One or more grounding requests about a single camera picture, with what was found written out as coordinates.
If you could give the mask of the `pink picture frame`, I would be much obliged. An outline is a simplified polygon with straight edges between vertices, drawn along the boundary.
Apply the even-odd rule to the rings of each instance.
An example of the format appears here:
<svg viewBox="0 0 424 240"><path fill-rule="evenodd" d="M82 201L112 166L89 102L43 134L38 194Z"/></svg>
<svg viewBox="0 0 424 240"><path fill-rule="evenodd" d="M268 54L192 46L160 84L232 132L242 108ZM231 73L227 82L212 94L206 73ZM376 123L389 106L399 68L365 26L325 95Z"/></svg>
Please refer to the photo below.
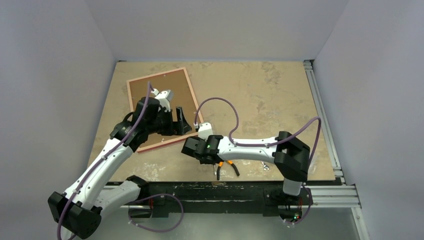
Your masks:
<svg viewBox="0 0 424 240"><path fill-rule="evenodd" d="M166 147L171 144L176 144L185 141L188 137L195 137L197 132L194 127L194 118L199 107L193 86L191 84L186 68L181 67L165 72L151 74L144 77L139 77L126 81L129 107L131 111L136 108L137 102L146 96L147 83L150 82L154 89L159 92L170 90L173 97L170 101L172 107L172 116L177 118L176 107L182 107L186 121L192 127L192 130L184 136L162 136L160 134L151 134L148 140L140 145L137 153L155 150L161 147Z"/></svg>

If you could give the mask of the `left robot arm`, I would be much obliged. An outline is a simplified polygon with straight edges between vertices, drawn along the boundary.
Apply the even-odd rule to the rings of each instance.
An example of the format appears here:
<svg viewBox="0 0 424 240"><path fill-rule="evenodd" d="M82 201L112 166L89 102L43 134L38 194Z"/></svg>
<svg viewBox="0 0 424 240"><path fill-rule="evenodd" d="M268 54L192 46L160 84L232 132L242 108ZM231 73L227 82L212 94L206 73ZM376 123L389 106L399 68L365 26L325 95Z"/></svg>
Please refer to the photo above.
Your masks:
<svg viewBox="0 0 424 240"><path fill-rule="evenodd" d="M116 189L103 192L116 170L149 135L183 136L192 130L182 107L173 110L165 97L143 97L135 111L128 113L112 132L100 154L87 170L62 193L53 192L47 202L57 222L56 237L61 240L75 237L87 239L99 227L102 219L120 206L149 199L148 183L135 175Z"/></svg>

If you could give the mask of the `yellow handled screwdriver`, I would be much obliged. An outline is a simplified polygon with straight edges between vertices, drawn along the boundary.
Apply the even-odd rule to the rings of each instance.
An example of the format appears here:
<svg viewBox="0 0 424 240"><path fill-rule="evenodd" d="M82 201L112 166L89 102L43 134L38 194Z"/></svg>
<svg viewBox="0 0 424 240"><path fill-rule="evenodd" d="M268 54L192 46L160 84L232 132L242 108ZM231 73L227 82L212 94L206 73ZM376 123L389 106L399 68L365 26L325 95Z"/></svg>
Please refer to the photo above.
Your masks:
<svg viewBox="0 0 424 240"><path fill-rule="evenodd" d="M219 175L219 173L218 173L218 171L219 171L218 170L218 165L217 164L214 164L213 165L213 169L214 169L214 175L218 177L218 175Z"/></svg>

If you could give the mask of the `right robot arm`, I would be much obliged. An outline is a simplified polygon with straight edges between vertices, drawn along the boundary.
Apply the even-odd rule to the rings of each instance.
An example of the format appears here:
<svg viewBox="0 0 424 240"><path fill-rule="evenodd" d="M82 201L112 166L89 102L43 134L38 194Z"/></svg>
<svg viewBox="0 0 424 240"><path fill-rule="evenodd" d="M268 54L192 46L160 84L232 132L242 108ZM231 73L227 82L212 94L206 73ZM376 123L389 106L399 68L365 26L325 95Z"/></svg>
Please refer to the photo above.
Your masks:
<svg viewBox="0 0 424 240"><path fill-rule="evenodd" d="M280 131L277 136L261 139L231 139L212 134L205 138L188 137L181 153L198 160L201 165L221 165L233 160L274 164L284 178L276 199L288 206L300 202L301 189L308 180L317 144L315 142L313 147L309 147L296 134L288 131Z"/></svg>

